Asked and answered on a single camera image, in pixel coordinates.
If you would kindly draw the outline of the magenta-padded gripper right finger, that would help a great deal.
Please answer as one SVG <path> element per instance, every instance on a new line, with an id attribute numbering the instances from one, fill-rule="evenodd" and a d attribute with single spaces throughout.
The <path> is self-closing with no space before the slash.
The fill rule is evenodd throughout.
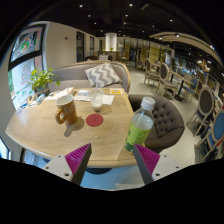
<path id="1" fill-rule="evenodd" d="M 159 155 L 142 145 L 133 145 L 133 155 L 145 185 L 181 169 L 181 166 L 167 155 Z"/>

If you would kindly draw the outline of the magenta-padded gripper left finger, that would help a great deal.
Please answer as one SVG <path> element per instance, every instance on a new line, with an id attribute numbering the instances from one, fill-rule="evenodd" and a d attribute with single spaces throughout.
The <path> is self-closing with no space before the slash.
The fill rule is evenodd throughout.
<path id="1" fill-rule="evenodd" d="M 43 170 L 80 185 L 91 153 L 91 144 L 88 143 L 65 156 L 55 156 L 43 167 Z"/>

